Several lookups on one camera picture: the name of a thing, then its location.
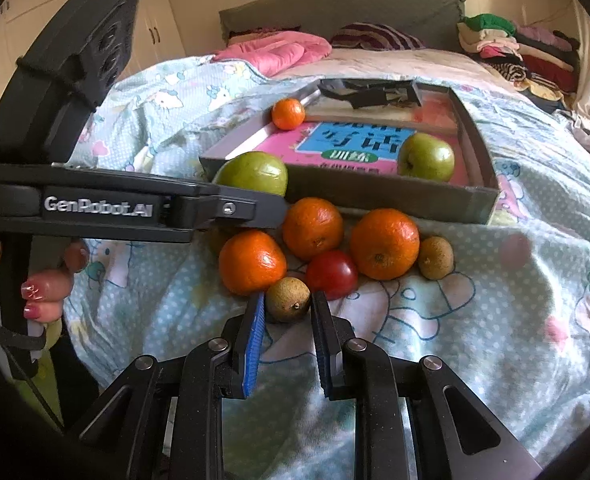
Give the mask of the pink quilt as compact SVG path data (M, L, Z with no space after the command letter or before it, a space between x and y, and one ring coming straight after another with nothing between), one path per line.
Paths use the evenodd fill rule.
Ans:
M286 30L229 44L211 61L245 61L261 75L273 77L290 68L321 61L331 52L331 44L323 37Z

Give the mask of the grey green headboard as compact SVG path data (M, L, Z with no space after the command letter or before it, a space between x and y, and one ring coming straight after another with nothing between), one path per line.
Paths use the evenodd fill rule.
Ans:
M385 24L431 49L460 52L466 0L254 0L219 12L222 37L257 28L299 28L331 39L353 22Z

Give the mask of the light blue kitty blanket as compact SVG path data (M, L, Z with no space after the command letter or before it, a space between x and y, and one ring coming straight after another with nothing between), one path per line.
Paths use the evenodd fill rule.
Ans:
M112 88L68 164L202 180L199 155L309 80L210 56L155 65ZM492 220L418 220L450 242L455 271L437 283L415 272L366 280L331 308L391 356L440 356L544 466L590 425L590 154L579 125L516 92L447 86L490 152ZM188 245L86 241L90 263L64 317L101 387L140 354L188 354L244 311L205 234ZM263 343L257 390L223 404L226 472L352 479L354 403L324 399L310 321L268 325Z

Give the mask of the orange cover book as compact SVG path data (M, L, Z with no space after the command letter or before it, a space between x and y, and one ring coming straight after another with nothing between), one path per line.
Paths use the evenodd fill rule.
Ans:
M429 92L422 104L376 105L353 108L345 101L320 96L306 107L309 122L348 122L394 128L411 128L426 132L455 134L459 124L450 98Z

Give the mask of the brown longan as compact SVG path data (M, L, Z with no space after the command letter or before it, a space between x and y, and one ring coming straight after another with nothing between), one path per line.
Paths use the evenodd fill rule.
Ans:
M266 310L277 323L296 323L308 313L310 289L299 278L286 276L269 287L266 292Z
M454 252L451 244L441 236L424 238L417 258L418 270L424 278L438 281L454 270Z

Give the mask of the black plastic gripper part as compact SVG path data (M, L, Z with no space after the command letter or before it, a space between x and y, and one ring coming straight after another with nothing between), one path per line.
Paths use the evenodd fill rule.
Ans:
M373 106L423 105L413 80L323 79L318 88L326 98L348 102L354 110Z

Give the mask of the small orange in tray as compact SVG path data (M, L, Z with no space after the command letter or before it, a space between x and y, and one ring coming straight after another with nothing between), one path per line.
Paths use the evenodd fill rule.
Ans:
M306 119L306 110L297 99L281 99L272 106L271 118L276 128L293 130Z

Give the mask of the round green apple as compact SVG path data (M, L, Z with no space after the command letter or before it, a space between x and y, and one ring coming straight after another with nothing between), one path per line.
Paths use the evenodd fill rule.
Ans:
M448 142L416 132L402 143L397 166L401 177L449 182L455 170L455 154Z

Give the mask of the red cherry tomato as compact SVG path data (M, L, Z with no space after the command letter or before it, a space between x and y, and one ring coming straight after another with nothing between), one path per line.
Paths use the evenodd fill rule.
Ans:
M359 270L350 255L329 250L308 263L304 282L312 292L324 292L328 301L337 300L358 288Z

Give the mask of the striped purple pillow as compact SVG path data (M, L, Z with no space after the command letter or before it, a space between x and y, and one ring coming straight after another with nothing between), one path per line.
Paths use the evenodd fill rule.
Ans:
M333 48L368 51L400 51L424 49L416 37L385 24L354 22L345 25L330 40Z

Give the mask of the orange tangerine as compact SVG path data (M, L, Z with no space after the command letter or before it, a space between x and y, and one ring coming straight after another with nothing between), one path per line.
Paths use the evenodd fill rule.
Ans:
M302 261L336 249L344 239L344 220L328 200L306 197L287 211L282 239L289 251Z
M374 209L352 228L349 248L361 274L375 281L391 281L414 265L420 251L420 232L403 212Z
M218 265L224 287L243 297L264 292L287 272L281 247L272 236L259 230L232 236L220 250Z

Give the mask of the oval green fruit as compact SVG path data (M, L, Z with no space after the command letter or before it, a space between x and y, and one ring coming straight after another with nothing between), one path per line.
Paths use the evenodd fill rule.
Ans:
M288 172L282 160L266 152L247 152L228 160L212 182L217 185L284 197Z

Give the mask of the beige bed sheet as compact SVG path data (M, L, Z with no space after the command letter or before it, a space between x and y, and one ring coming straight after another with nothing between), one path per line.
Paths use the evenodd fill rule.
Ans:
M421 79L440 86L466 84L475 88L515 93L501 76L464 54L436 49L367 51L333 49L321 61L291 67L276 79L295 77L346 77L372 79Z

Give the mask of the pile of folded clothes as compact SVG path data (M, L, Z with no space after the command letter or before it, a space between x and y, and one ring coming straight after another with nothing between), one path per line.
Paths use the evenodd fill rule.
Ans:
M560 30L517 25L492 13L458 23L462 50L547 113L569 110L580 75L580 41Z

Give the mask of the pink Chinese workbook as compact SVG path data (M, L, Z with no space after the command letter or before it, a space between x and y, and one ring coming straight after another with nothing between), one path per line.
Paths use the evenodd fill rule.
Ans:
M304 122L270 133L253 151L278 156L286 165L395 174L402 143L416 129L341 122Z

